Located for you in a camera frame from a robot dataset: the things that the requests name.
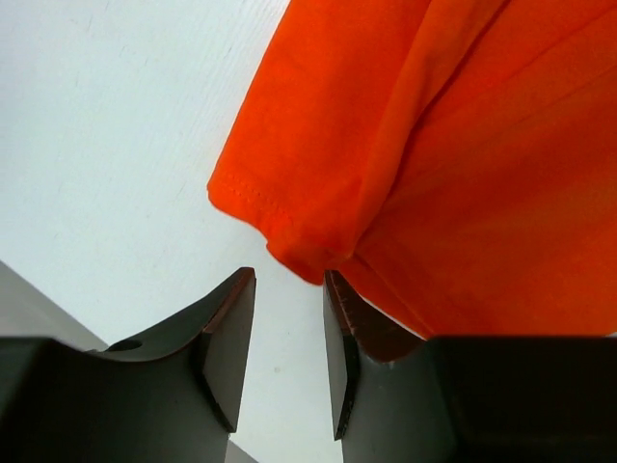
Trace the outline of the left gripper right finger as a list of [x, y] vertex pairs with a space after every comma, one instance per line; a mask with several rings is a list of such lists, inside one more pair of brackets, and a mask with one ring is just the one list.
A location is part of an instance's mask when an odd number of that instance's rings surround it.
[[335, 438], [347, 462], [612, 462], [613, 337], [422, 340], [324, 278]]

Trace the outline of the orange t shirt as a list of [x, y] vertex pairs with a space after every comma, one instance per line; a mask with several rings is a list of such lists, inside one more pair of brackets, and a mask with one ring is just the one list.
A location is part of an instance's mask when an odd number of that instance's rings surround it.
[[616, 330], [616, 5], [293, 1], [208, 181], [422, 337]]

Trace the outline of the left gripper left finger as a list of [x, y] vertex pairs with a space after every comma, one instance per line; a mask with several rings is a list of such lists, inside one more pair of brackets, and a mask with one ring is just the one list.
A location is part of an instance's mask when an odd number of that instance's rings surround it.
[[238, 426], [255, 272], [109, 348], [1, 340], [5, 462], [222, 462]]

